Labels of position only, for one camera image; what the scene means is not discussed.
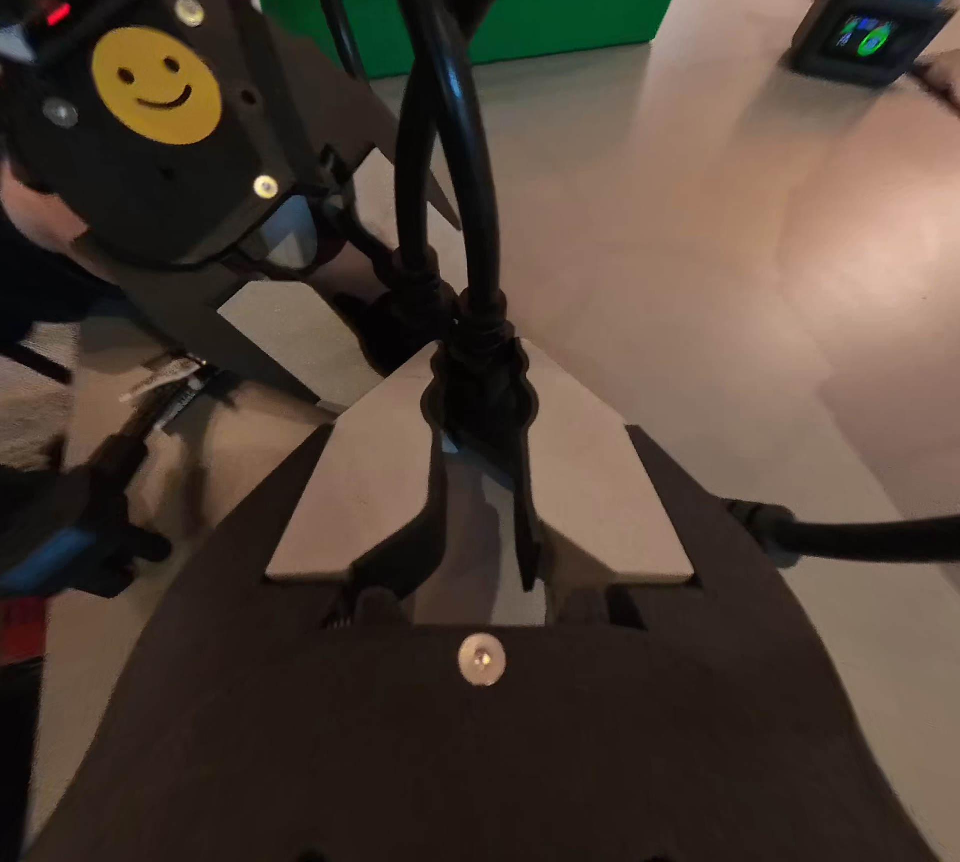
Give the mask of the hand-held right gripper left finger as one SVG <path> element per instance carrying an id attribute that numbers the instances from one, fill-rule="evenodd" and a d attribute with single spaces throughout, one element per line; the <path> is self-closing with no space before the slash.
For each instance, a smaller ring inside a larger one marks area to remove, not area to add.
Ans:
<path id="1" fill-rule="evenodd" d="M 446 484 L 424 411 L 437 350 L 424 346 L 330 428 L 268 579 L 381 587 L 403 599 L 438 568 Z"/>

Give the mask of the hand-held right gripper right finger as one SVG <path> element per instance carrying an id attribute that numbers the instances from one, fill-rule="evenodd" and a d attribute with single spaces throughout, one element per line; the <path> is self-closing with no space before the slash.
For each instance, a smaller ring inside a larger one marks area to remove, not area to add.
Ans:
<path id="1" fill-rule="evenodd" d="M 690 580 L 690 558 L 626 420 L 529 340 L 519 342 L 536 401 L 526 440 L 547 591 Z"/>

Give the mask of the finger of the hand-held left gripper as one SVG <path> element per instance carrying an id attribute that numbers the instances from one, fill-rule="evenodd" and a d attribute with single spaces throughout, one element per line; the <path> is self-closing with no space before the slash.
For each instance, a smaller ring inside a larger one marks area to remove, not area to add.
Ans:
<path id="1" fill-rule="evenodd" d="M 378 149 L 366 157 L 354 177 L 356 212 L 365 232 L 386 247 L 391 256 L 399 247 L 394 166 Z M 438 255 L 441 270 L 462 270 L 462 233 L 434 204 L 427 208 L 428 241 Z M 348 243 L 324 270 L 372 270 L 363 251 Z"/>
<path id="2" fill-rule="evenodd" d="M 218 313 L 323 405 L 348 408 L 382 380 L 348 326 L 307 284 L 250 281 Z"/>

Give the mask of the person's left forearm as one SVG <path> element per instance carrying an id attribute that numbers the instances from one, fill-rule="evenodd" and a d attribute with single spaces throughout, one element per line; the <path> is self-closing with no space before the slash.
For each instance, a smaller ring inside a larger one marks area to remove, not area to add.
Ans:
<path id="1" fill-rule="evenodd" d="M 102 303 L 125 303 L 114 284 L 14 230 L 1 238 L 1 343 L 25 342 L 37 325 L 77 324 Z"/>

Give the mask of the person's left hand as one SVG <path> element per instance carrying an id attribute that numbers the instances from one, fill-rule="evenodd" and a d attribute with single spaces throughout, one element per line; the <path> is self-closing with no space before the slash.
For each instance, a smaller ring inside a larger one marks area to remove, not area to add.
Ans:
<path id="1" fill-rule="evenodd" d="M 1 202 L 12 225 L 31 243 L 102 277 L 97 267 L 77 252 L 77 241 L 89 230 L 86 222 L 59 197 L 18 181 L 7 158 L 1 163 Z"/>

